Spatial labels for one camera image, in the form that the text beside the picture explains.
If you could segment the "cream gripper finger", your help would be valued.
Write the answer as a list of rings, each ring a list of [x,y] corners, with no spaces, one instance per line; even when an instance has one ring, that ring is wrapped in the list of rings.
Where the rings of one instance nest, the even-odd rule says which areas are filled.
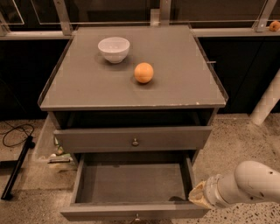
[[[188,199],[195,205],[208,208],[207,200],[204,196],[205,181],[198,183],[188,195]]]

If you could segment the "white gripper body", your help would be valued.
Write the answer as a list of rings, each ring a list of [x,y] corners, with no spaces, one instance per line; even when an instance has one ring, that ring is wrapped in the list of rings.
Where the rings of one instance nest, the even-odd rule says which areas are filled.
[[[206,198],[207,203],[210,205],[211,208],[223,208],[224,207],[224,200],[220,196],[218,191],[218,180],[220,179],[221,175],[217,174],[216,176],[210,177],[204,186],[204,196]]]

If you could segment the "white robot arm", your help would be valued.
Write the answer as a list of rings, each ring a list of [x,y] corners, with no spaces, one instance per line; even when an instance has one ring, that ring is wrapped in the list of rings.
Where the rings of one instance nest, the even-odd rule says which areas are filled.
[[[280,203],[280,173],[256,161],[243,161],[232,173],[201,181],[190,191],[188,199],[209,209],[239,203]]]

